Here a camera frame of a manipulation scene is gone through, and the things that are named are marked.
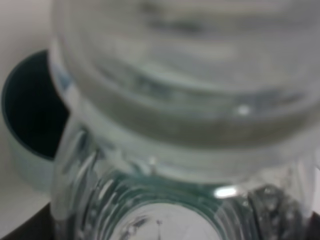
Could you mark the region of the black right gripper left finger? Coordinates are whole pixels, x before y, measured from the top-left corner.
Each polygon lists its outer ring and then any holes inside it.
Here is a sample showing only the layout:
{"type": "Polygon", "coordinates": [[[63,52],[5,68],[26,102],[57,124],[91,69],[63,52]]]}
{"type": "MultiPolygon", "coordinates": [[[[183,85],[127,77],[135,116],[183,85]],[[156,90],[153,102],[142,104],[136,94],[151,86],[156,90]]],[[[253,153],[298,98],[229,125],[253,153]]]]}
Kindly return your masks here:
{"type": "Polygon", "coordinates": [[[54,224],[48,203],[21,226],[1,240],[53,240],[54,224]]]}

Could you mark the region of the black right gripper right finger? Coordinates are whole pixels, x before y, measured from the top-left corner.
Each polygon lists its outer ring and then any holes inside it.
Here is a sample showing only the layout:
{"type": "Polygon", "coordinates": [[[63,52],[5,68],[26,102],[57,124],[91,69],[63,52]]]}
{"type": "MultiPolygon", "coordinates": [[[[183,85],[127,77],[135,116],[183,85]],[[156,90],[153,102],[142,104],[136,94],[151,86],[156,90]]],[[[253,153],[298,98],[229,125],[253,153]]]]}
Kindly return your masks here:
{"type": "Polygon", "coordinates": [[[309,240],[320,240],[320,215],[313,213],[309,224],[309,240]]]}

